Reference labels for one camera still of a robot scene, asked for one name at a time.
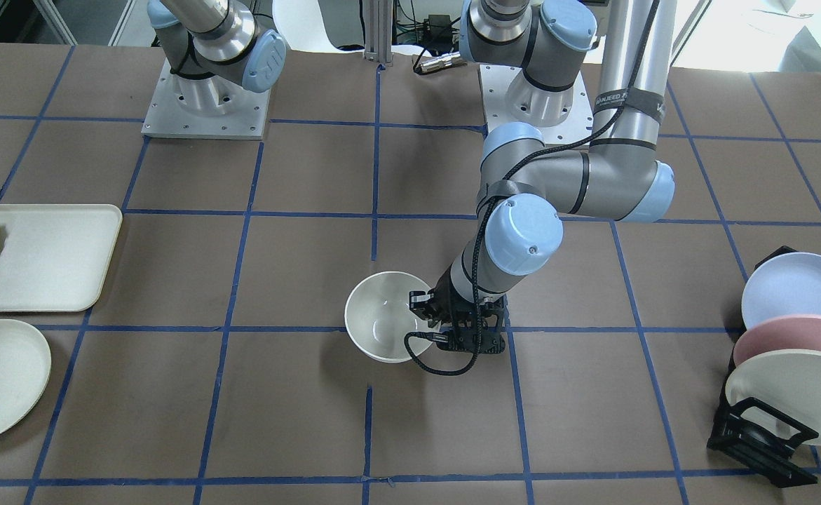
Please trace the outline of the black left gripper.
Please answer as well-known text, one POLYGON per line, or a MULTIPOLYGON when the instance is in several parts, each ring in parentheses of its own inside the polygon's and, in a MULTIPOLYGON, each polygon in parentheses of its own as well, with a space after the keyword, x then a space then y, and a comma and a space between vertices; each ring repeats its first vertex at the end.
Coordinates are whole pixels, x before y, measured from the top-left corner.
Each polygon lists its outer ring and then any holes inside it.
POLYGON ((506 348, 503 338, 506 299, 480 302, 475 313, 473 304, 453 288, 448 271, 432 290, 411 291, 408 307, 429 328, 408 333, 411 339, 435 342, 442 351, 491 355, 503 353, 506 348))

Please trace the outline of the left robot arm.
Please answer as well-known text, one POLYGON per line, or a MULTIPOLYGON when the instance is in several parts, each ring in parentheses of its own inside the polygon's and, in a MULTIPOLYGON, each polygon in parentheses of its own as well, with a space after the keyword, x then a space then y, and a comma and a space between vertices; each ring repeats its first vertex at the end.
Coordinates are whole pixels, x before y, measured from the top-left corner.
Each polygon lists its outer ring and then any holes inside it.
MULTIPOLYGON (((654 222, 669 210, 674 173, 657 159, 677 4, 613 1, 592 133, 555 146, 532 117, 494 128, 480 163, 478 228, 435 288, 412 292, 428 330, 414 342, 475 355, 504 349, 504 297, 538 271, 563 239, 561 215, 654 222)), ((580 1, 467 1, 459 52, 469 62, 518 67, 517 105, 568 97, 598 32, 580 1)))

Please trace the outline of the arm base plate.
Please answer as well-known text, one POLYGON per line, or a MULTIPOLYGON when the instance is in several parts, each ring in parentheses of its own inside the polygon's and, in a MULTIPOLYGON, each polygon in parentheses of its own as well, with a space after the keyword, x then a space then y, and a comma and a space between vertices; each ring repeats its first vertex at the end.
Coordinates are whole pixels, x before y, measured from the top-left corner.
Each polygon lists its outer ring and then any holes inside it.
POLYGON ((142 128, 166 140, 262 140, 271 93, 254 93, 220 76, 192 80, 165 62, 142 128))
POLYGON ((548 146, 592 134, 592 103, 581 72, 570 88, 556 93, 532 87, 519 67, 480 66, 480 84, 488 132, 525 122, 541 132, 548 146))

